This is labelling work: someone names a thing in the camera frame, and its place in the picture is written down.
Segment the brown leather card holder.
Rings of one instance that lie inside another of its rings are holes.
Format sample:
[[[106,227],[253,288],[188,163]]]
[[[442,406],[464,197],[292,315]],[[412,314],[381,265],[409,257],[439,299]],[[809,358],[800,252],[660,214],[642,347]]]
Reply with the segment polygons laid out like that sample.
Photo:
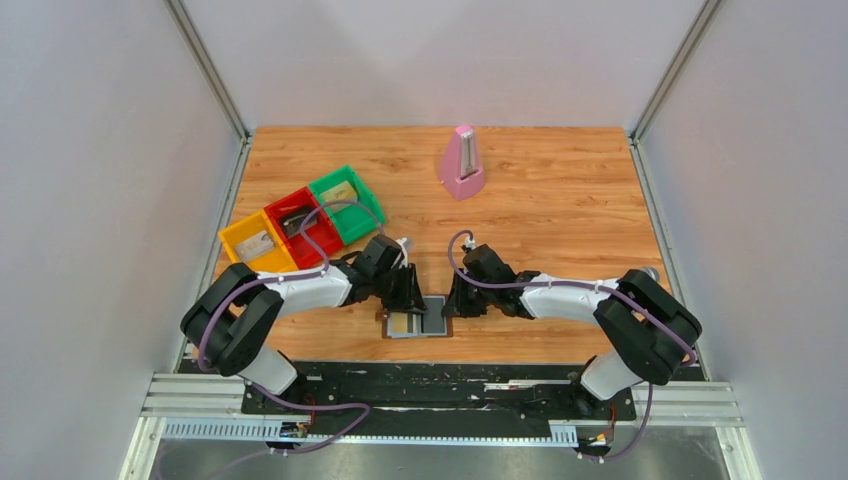
[[[382,326],[382,336],[385,339],[412,339],[412,338],[450,338],[453,336],[452,321],[442,315],[442,308],[446,305],[447,297],[444,295],[425,295],[427,310],[424,313],[411,313],[418,316],[418,335],[410,337],[390,337],[387,334],[387,320],[394,312],[383,311],[377,316]]]

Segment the black card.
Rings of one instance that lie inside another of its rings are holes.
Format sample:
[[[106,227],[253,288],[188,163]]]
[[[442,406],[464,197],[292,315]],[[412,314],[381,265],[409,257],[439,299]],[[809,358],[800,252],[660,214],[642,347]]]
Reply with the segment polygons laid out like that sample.
[[[308,231],[310,228],[317,225],[317,216],[310,217],[312,208],[303,206],[297,209],[292,209],[278,217],[278,222],[281,231],[286,238],[293,238],[300,235],[300,231]]]

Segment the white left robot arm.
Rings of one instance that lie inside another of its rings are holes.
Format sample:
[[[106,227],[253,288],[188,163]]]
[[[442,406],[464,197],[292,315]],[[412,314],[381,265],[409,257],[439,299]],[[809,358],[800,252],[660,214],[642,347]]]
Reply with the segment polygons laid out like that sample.
[[[197,348],[201,369],[239,376],[280,395],[305,377],[266,344],[278,318],[346,307],[371,297],[388,312],[426,312],[405,246],[402,240],[377,234],[361,251],[315,270],[285,274],[232,264],[183,315],[180,330]]]

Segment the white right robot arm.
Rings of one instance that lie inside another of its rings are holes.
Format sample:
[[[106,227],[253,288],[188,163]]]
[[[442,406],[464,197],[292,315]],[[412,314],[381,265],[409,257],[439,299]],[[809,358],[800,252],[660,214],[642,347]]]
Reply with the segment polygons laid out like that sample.
[[[588,360],[573,381],[581,400],[609,401],[641,382],[665,385],[696,360],[700,321],[647,270],[589,282],[516,272],[488,245],[471,240],[462,250],[443,316],[479,317],[494,307],[509,317],[581,321],[605,334],[610,350]]]

